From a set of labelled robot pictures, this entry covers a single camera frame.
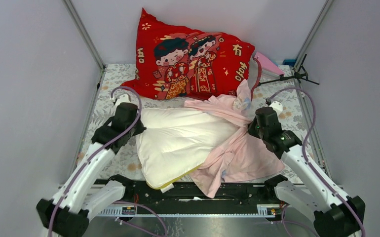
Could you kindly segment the pink pillowcase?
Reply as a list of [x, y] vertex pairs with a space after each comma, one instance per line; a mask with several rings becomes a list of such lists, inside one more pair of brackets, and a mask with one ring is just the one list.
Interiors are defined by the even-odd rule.
[[285, 165], [270, 152], [265, 143], [248, 133], [247, 110], [251, 106], [252, 91], [243, 80], [236, 96], [211, 96], [207, 100], [186, 100], [186, 108], [197, 109], [220, 117], [235, 125], [237, 131], [215, 147], [205, 162], [190, 173], [191, 179], [209, 198], [214, 198], [222, 182], [243, 182], [279, 173]]

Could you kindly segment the white pillow yellow trim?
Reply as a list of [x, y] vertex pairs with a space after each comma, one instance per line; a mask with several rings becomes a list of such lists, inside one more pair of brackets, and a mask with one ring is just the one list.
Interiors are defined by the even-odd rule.
[[145, 131], [137, 135], [137, 156], [146, 183], [163, 189], [202, 165], [238, 127], [192, 108], [142, 110]]

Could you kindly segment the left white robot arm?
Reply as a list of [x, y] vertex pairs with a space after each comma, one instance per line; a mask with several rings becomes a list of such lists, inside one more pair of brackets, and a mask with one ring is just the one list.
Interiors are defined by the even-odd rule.
[[115, 114], [96, 129], [91, 144], [71, 176], [51, 199], [41, 199], [36, 209], [47, 228], [47, 236], [81, 237], [89, 223], [114, 201], [130, 202], [132, 187], [109, 181], [89, 194], [103, 168], [129, 140], [145, 130], [140, 121], [141, 104], [133, 104], [128, 94], [114, 100]]

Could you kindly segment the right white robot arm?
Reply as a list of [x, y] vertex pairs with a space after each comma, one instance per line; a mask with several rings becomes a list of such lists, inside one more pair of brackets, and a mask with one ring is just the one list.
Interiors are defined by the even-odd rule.
[[306, 153], [294, 132], [282, 129], [278, 118], [282, 108], [281, 103], [267, 100], [265, 107], [255, 111], [248, 132], [262, 139], [266, 148], [296, 173], [308, 191], [296, 188], [280, 175], [265, 182], [266, 201], [277, 203], [280, 200], [291, 205], [313, 223], [320, 237], [349, 237], [356, 232], [363, 235], [363, 199], [350, 196], [333, 182]]

